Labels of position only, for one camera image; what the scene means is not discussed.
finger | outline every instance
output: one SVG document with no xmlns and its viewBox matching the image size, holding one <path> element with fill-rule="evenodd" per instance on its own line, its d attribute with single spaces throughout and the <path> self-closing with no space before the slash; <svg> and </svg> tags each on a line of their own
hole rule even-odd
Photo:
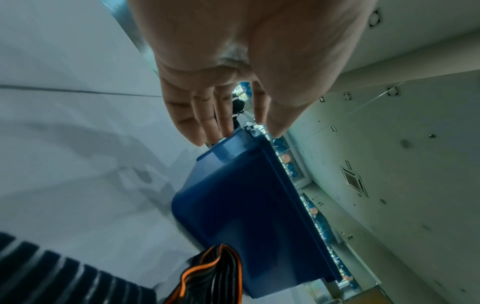
<svg viewBox="0 0 480 304">
<path fill-rule="evenodd" d="M 195 91 L 192 94 L 192 106 L 195 118 L 205 131 L 206 139 L 211 144 L 216 144 L 222 135 L 215 120 L 213 88 Z"/>
<path fill-rule="evenodd" d="M 251 94 L 253 97 L 253 113 L 255 115 L 255 123 L 258 125 L 264 125 L 267 123 L 270 97 L 265 93 L 260 82 L 258 81 L 253 81 L 251 83 Z"/>
<path fill-rule="evenodd" d="M 232 119 L 233 103 L 232 91 L 237 86 L 237 83 L 225 86 L 215 87 L 213 91 L 216 120 L 221 134 L 224 137 L 230 137 L 234 132 L 234 121 Z"/>
<path fill-rule="evenodd" d="M 205 132 L 195 119 L 191 93 L 160 78 L 163 100 L 173 124 L 193 144 L 201 146 L 206 142 Z"/>
<path fill-rule="evenodd" d="M 266 118 L 266 129 L 275 138 L 282 136 L 312 103 L 296 106 L 272 100 Z"/>
</svg>

ceiling vent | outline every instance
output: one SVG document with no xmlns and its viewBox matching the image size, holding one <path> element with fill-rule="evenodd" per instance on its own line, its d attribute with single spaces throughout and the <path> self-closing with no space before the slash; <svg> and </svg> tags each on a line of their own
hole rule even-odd
<svg viewBox="0 0 480 304">
<path fill-rule="evenodd" d="M 356 191 L 363 193 L 366 197 L 367 191 L 365 190 L 364 183 L 358 174 L 353 173 L 351 170 L 347 170 L 345 168 L 341 169 L 343 177 L 345 178 L 345 182 L 348 186 L 352 187 Z"/>
</svg>

blue bin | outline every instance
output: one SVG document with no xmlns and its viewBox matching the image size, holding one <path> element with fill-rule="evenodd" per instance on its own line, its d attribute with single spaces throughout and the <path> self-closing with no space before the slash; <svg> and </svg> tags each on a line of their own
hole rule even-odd
<svg viewBox="0 0 480 304">
<path fill-rule="evenodd" d="M 243 288 L 253 298 L 319 278 L 342 279 L 258 129 L 237 129 L 200 156 L 172 212 L 205 248 L 226 243 L 237 250 Z"/>
</svg>

